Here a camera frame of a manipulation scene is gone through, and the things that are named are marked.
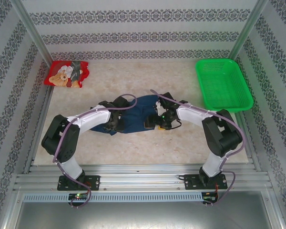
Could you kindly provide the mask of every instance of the marble surface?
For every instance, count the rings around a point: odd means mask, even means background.
[[[54,88],[41,138],[54,116],[80,114],[124,93],[139,97],[151,94],[150,89],[161,94],[169,91],[176,100],[203,107],[194,66],[193,62],[90,64],[83,88]],[[81,165],[192,164],[204,163],[208,154],[203,129],[183,121],[182,127],[171,131],[114,136],[86,131],[79,138],[75,157]],[[228,160],[235,162],[248,162],[244,150]],[[34,164],[52,165],[52,156],[41,143]]]

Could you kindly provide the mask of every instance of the navy blue fabric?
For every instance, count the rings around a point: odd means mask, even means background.
[[[155,111],[155,103],[158,101],[158,96],[156,95],[146,95],[137,98],[138,102],[137,105],[131,109],[125,110],[121,119],[124,120],[124,130],[122,131],[123,134],[140,132],[140,131],[147,131],[153,130],[146,129],[144,127],[144,121],[150,115],[156,114]],[[97,125],[96,127],[92,128],[91,130],[107,133],[110,135],[114,135],[116,131],[108,131],[104,129],[104,124]]]

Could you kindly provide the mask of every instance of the patterned wallpaper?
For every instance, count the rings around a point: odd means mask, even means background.
[[[22,173],[48,87],[48,66],[11,3],[0,0],[0,218]]]
[[[286,1],[268,2],[237,62],[254,99],[244,112],[250,137],[286,221]]]
[[[256,0],[23,1],[54,60],[228,57]]]

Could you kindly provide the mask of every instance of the teddy bear print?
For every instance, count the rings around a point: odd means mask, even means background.
[[[78,80],[82,70],[75,70],[71,66],[64,65],[57,74],[49,78],[49,82],[60,87],[80,87]]]

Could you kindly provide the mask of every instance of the green plastic tray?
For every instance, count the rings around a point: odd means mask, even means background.
[[[253,99],[242,72],[230,59],[201,60],[196,64],[206,109],[239,112],[250,109]]]

